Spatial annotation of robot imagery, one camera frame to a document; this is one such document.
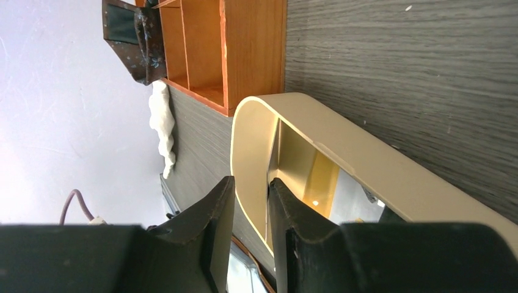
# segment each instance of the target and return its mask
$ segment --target crumpled white object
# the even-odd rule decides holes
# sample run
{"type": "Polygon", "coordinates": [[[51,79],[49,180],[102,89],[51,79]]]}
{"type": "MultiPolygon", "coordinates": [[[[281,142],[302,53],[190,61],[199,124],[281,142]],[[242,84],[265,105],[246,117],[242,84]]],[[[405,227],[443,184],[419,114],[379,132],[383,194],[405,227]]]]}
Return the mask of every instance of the crumpled white object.
{"type": "Polygon", "coordinates": [[[172,135],[175,127],[175,119],[169,108],[169,90],[163,81],[154,81],[153,93],[149,97],[149,109],[151,118],[149,126],[158,132],[158,153],[164,157],[166,166],[164,167],[164,178],[167,179],[171,173],[171,168],[176,162],[176,155],[172,151],[175,140],[172,135]]]}

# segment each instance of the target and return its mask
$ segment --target wooden shelf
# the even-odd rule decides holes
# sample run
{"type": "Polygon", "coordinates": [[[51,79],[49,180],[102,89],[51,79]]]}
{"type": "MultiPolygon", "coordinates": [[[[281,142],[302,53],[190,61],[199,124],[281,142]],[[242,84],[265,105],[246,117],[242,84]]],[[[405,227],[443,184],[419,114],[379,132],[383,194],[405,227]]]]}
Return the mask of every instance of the wooden shelf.
{"type": "Polygon", "coordinates": [[[284,90],[286,0],[162,0],[168,84],[225,116],[284,90]]]}

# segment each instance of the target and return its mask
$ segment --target beige container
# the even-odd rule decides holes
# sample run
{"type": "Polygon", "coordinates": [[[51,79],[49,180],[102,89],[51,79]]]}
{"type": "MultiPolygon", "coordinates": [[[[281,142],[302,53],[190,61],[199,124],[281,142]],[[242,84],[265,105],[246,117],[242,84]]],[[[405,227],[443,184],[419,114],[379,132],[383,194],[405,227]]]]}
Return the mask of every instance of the beige container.
{"type": "MultiPolygon", "coordinates": [[[[237,107],[233,121],[230,168],[237,199],[270,252],[266,188],[278,123],[281,138],[275,175],[302,201],[307,203],[307,196],[315,196],[311,188],[315,184],[330,186],[324,191],[321,188],[320,194],[333,194],[336,168],[326,161],[329,159],[405,220],[483,223],[498,231],[518,255],[518,226],[513,222],[301,93],[248,97],[237,107]],[[282,151],[286,143],[292,143],[292,152],[282,151]],[[296,152],[301,160],[289,158],[296,152]],[[324,170],[321,174],[325,176],[320,178],[329,178],[329,182],[315,181],[315,170],[324,170]]],[[[327,208],[321,206],[319,212],[325,215],[327,208]]]]}

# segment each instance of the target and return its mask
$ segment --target white wall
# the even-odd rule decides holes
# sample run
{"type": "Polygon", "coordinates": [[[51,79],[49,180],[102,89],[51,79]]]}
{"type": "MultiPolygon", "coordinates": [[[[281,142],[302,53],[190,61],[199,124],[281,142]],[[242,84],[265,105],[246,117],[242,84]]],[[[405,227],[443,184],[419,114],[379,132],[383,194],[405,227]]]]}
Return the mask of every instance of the white wall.
{"type": "Polygon", "coordinates": [[[0,20],[0,222],[56,223],[74,188],[110,223],[163,222],[151,88],[104,42],[101,0],[2,0],[0,20]]]}

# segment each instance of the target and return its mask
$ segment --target table surface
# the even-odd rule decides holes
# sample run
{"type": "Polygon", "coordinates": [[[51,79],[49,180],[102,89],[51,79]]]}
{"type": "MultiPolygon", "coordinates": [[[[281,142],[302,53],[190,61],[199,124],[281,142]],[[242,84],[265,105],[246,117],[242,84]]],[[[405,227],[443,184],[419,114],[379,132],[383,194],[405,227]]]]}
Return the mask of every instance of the table surface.
{"type": "MultiPolygon", "coordinates": [[[[517,17],[513,0],[288,0],[285,89],[518,223],[517,17]]],[[[186,208],[230,174],[232,120],[172,96],[186,208]]],[[[234,232],[272,271],[238,206],[234,232]]]]}

